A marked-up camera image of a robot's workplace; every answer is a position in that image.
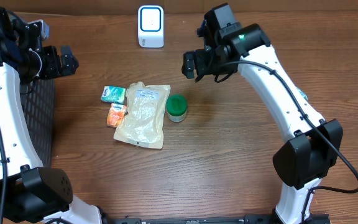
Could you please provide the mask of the grey plastic basket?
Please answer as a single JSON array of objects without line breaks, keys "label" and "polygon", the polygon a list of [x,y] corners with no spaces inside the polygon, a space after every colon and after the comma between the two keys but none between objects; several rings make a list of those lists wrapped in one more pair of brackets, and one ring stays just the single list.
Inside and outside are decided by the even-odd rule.
[{"label": "grey plastic basket", "polygon": [[50,166],[55,111],[53,80],[0,81],[0,180],[24,169]]}]

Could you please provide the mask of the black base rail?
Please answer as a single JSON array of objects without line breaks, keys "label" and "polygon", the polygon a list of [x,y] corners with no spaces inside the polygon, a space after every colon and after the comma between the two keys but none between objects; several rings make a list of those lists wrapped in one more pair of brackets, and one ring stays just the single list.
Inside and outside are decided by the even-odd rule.
[{"label": "black base rail", "polygon": [[277,215],[245,215],[244,217],[218,217],[218,218],[116,218],[114,224],[274,224],[282,223]]}]

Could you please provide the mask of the green tissue packet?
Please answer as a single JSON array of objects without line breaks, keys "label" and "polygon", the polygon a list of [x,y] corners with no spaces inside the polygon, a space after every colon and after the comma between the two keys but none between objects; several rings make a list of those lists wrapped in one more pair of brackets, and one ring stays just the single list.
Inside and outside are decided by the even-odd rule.
[{"label": "green tissue packet", "polygon": [[125,94],[125,88],[118,86],[105,86],[101,95],[101,101],[123,105]]}]

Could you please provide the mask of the orange tissue packet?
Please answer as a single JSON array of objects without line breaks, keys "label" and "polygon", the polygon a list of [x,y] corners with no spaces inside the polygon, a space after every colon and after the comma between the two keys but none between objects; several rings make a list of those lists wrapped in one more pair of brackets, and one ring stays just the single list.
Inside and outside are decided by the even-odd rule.
[{"label": "orange tissue packet", "polygon": [[118,127],[124,120],[127,114],[127,106],[117,103],[112,103],[107,116],[107,125],[110,127]]}]

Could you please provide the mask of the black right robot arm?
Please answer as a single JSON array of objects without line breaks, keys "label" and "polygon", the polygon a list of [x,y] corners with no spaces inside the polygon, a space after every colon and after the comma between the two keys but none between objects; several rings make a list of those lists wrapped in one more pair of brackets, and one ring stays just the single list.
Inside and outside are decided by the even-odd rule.
[{"label": "black right robot arm", "polygon": [[257,24],[242,26],[228,4],[204,15],[197,34],[202,49],[183,56],[184,76],[196,81],[213,75],[216,82],[232,74],[244,77],[274,118],[283,146],[273,156],[282,180],[280,200],[271,215],[246,215],[246,223],[328,223],[327,215],[310,212],[311,189],[335,165],[342,127],[326,121],[300,93],[281,66],[265,32]]}]

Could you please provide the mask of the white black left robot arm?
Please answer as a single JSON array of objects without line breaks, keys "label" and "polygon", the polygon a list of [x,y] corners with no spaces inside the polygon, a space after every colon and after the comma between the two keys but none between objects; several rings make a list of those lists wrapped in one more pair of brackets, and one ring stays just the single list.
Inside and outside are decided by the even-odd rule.
[{"label": "white black left robot arm", "polygon": [[108,223],[99,207],[74,195],[63,170],[43,165],[29,135],[21,86],[79,66],[69,46],[43,46],[48,35],[44,21],[24,22],[0,7],[0,222]]}]

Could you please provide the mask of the green lid jar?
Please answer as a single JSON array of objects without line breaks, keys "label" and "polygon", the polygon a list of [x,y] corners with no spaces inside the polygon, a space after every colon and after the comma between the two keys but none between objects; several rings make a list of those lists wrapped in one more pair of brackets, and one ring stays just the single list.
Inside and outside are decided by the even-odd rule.
[{"label": "green lid jar", "polygon": [[183,95],[169,96],[166,103],[168,118],[173,122],[181,122],[186,118],[188,103]]}]

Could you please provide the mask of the beige pouch bag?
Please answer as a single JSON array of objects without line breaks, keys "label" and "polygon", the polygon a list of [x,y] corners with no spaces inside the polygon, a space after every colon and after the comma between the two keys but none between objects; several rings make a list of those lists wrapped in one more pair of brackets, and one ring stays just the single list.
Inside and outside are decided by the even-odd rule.
[{"label": "beige pouch bag", "polygon": [[116,128],[114,139],[139,147],[163,147],[163,122],[170,85],[133,83],[126,91],[127,114]]}]

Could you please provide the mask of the teal wipes packet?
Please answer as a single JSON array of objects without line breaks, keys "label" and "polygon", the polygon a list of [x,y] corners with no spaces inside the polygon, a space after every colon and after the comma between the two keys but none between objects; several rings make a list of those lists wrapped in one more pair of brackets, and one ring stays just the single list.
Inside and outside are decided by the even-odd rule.
[{"label": "teal wipes packet", "polygon": [[297,88],[297,90],[299,91],[299,93],[301,94],[301,96],[306,100],[308,101],[308,96],[306,93],[304,93],[301,89]]}]

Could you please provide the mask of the white barcode scanner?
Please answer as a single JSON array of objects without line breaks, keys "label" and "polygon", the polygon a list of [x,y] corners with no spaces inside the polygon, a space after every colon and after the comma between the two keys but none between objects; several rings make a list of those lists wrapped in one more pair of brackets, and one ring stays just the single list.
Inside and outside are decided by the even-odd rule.
[{"label": "white barcode scanner", "polygon": [[158,5],[143,5],[138,10],[138,40],[143,48],[164,46],[164,10]]}]

